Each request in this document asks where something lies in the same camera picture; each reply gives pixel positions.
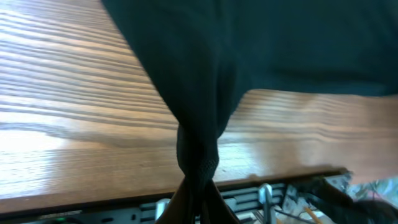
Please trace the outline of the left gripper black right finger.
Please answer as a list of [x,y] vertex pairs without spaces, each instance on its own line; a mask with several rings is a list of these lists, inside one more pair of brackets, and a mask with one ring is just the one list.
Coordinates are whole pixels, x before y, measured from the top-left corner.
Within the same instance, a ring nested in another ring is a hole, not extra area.
[[202,198],[201,224],[240,224],[239,219],[223,200],[213,181],[206,185]]

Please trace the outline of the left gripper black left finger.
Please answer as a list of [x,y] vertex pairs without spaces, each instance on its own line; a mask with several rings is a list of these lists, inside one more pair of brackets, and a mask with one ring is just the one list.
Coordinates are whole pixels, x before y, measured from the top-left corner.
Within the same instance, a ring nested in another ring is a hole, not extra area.
[[165,212],[155,224],[194,224],[199,212],[199,197],[186,179],[172,196]]

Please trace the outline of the black t-shirt with logo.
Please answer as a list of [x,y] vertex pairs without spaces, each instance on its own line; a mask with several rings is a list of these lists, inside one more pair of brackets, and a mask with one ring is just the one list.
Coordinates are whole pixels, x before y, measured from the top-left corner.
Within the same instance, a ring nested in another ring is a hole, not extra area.
[[217,140],[254,89],[397,93],[397,2],[104,0],[178,120],[177,160],[203,195]]

